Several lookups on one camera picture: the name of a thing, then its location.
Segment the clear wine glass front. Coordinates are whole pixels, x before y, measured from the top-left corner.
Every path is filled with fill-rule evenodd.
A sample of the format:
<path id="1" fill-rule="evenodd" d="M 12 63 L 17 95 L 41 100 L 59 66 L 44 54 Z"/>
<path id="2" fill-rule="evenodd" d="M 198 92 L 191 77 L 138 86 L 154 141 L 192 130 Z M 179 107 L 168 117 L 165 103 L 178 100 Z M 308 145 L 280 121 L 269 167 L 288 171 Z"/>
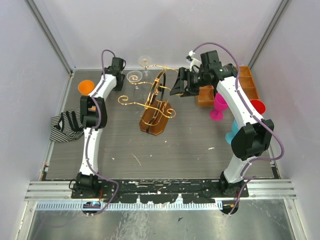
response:
<path id="1" fill-rule="evenodd" d="M 139 70 L 131 70 L 127 73 L 126 78 L 130 84 L 134 85 L 134 89 L 138 90 L 138 84 L 141 82 L 143 74 Z"/>

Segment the clear wine glass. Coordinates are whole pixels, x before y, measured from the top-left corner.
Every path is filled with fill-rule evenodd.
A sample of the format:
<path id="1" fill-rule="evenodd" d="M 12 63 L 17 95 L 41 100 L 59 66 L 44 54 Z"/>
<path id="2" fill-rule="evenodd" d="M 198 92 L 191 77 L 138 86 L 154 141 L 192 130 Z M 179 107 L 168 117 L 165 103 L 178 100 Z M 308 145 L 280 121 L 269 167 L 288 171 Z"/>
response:
<path id="1" fill-rule="evenodd" d="M 139 70 L 131 70 L 127 73 L 126 78 L 130 84 L 134 85 L 134 89 L 138 90 L 138 84 L 141 82 L 143 74 Z"/>
<path id="2" fill-rule="evenodd" d="M 138 58 L 138 63 L 143 68 L 143 76 L 146 78 L 150 77 L 151 72 L 148 67 L 152 64 L 152 58 L 148 55 L 142 55 Z"/>

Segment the clear wine glass back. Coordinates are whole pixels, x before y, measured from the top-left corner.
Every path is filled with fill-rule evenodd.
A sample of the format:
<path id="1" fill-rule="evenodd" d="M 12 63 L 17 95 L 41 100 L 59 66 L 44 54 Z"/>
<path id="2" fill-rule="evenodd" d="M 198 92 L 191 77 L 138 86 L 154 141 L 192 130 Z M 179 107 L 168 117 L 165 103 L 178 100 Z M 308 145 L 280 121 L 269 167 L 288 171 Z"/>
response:
<path id="1" fill-rule="evenodd" d="M 143 76 L 146 78 L 150 77 L 151 72 L 148 67 L 152 64 L 152 58 L 148 55 L 142 55 L 138 58 L 138 63 L 143 68 Z"/>

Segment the wooden compartment tray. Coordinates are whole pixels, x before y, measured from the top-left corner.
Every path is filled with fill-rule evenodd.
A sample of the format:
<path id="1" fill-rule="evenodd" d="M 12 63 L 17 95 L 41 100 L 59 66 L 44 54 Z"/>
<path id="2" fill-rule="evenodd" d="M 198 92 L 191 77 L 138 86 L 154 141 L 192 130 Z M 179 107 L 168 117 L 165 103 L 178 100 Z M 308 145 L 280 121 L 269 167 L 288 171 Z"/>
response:
<path id="1" fill-rule="evenodd" d="M 248 66 L 240 66 L 239 83 L 249 100 L 259 100 L 256 84 Z M 198 107 L 212 107 L 214 105 L 214 88 L 211 85 L 200 87 L 199 95 L 196 96 Z"/>

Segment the orange wine glass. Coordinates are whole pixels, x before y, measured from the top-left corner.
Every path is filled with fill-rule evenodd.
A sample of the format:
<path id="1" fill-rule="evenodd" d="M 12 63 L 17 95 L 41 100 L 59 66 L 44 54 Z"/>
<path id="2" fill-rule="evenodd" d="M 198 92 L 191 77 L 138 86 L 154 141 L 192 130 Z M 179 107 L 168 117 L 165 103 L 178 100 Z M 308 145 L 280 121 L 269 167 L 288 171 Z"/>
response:
<path id="1" fill-rule="evenodd" d="M 78 84 L 78 91 L 82 96 L 88 96 L 95 89 L 95 83 L 91 80 L 83 80 Z"/>

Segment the gold wire wine glass rack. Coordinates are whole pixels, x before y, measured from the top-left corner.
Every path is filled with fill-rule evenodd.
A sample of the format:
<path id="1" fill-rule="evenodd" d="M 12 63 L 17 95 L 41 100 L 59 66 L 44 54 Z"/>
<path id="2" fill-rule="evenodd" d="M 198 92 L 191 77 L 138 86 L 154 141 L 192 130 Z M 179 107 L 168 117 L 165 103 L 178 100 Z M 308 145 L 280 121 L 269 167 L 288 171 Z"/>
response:
<path id="1" fill-rule="evenodd" d="M 143 81 L 142 78 L 138 84 L 138 86 L 143 84 L 150 85 L 146 100 L 138 100 L 137 96 L 141 93 L 141 90 L 134 89 L 133 101 L 130 101 L 127 95 L 119 96 L 117 101 L 123 106 L 135 105 L 142 107 L 143 113 L 141 114 L 139 121 L 140 130 L 146 134 L 158 136 L 164 132 L 168 120 L 176 116 L 176 111 L 171 107 L 168 100 L 164 100 L 164 95 L 166 90 L 170 90 L 170 88 L 166 86 L 166 72 L 168 70 L 177 72 L 177 70 L 168 66 L 156 64 L 148 66 L 148 68 L 151 67 L 157 67 L 161 70 L 153 82 Z"/>

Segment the pink wine glass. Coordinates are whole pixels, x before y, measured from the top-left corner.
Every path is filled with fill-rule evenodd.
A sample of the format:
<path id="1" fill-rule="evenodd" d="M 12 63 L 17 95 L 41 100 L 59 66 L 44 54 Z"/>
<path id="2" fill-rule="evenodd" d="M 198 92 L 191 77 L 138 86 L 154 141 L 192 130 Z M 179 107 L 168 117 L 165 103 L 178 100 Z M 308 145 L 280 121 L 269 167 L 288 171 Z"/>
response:
<path id="1" fill-rule="evenodd" d="M 214 109 L 210 112 L 210 118 L 213 121 L 221 121 L 224 118 L 224 111 L 228 108 L 228 104 L 220 93 L 214 98 Z"/>

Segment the blue wine glass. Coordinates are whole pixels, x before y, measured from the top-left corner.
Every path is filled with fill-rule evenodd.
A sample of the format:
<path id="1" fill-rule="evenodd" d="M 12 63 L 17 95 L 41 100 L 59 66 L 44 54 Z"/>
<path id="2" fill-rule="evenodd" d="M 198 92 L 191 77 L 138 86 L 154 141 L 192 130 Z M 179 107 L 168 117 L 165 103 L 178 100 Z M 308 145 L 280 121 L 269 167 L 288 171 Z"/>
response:
<path id="1" fill-rule="evenodd" d="M 229 145 L 231 144 L 233 138 L 238 133 L 238 131 L 239 131 L 239 127 L 238 127 L 237 121 L 234 120 L 233 123 L 232 123 L 232 126 L 231 126 L 231 132 L 228 132 L 225 135 L 225 140 Z"/>

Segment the striped black white cloth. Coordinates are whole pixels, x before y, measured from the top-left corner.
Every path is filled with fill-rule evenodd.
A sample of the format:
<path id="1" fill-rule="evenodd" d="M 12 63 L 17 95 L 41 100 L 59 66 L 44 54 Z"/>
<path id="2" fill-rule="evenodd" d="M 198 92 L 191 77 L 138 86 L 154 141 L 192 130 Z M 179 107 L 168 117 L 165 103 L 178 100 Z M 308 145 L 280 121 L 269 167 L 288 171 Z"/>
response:
<path id="1" fill-rule="evenodd" d="M 81 123 L 81 109 L 75 108 L 61 112 L 50 119 L 50 141 L 67 143 L 78 140 L 84 135 Z"/>

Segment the red wine glass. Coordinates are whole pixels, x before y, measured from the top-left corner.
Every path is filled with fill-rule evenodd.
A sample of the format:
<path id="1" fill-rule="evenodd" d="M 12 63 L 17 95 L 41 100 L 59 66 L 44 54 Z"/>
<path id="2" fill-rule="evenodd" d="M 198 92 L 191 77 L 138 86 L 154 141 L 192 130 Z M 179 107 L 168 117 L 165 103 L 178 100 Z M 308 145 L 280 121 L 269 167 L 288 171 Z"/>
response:
<path id="1" fill-rule="evenodd" d="M 260 101 L 259 99 L 252 99 L 251 101 L 252 106 L 255 108 L 255 110 L 260 114 L 264 114 L 266 112 L 266 106 L 265 104 Z"/>

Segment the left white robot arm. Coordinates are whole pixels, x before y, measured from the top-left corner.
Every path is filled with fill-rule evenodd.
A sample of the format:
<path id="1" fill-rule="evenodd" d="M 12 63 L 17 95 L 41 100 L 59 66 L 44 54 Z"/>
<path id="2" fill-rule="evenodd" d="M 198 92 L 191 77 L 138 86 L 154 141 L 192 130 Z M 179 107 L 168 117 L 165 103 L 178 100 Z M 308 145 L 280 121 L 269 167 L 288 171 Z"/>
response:
<path id="1" fill-rule="evenodd" d="M 102 68 L 97 86 L 80 98 L 80 121 L 84 132 L 84 145 L 79 173 L 72 190 L 84 197 L 96 198 L 100 195 L 98 152 L 103 128 L 107 125 L 106 100 L 111 91 L 122 90 L 126 61 L 113 57 L 111 65 Z"/>

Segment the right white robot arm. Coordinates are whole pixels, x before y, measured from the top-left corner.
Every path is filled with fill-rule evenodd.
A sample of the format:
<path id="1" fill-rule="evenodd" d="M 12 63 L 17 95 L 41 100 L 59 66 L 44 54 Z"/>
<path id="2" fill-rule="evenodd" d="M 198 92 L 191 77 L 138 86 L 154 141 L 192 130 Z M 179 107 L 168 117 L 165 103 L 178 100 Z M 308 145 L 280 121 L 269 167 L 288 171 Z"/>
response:
<path id="1" fill-rule="evenodd" d="M 191 50 L 186 59 L 189 68 L 180 67 L 170 95 L 190 97 L 199 95 L 200 88 L 213 86 L 216 95 L 226 102 L 239 127 L 231 140 L 233 156 L 221 173 L 219 191 L 231 197 L 244 184 L 249 165 L 269 148 L 274 123 L 259 114 L 244 93 L 239 78 L 241 68 L 237 62 L 223 65 L 216 50 L 208 51 L 196 59 Z"/>

